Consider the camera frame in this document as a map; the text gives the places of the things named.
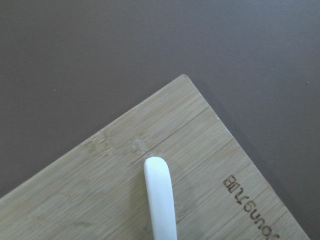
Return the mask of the white ceramic spoon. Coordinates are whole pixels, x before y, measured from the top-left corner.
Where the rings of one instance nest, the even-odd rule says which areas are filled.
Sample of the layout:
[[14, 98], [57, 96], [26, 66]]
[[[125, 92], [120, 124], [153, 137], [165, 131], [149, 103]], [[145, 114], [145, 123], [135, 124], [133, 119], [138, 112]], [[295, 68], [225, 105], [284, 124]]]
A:
[[152, 156], [145, 160], [143, 171], [153, 238], [176, 240], [176, 214], [169, 167], [163, 158]]

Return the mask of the wooden cutting board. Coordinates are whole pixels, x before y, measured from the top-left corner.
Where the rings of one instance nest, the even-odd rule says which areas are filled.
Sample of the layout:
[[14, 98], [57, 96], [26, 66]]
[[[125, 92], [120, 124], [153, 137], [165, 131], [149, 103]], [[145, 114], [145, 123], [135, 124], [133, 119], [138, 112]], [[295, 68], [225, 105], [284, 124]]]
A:
[[181, 75], [2, 197], [1, 239], [152, 239], [152, 156], [168, 164], [180, 240], [308, 238]]

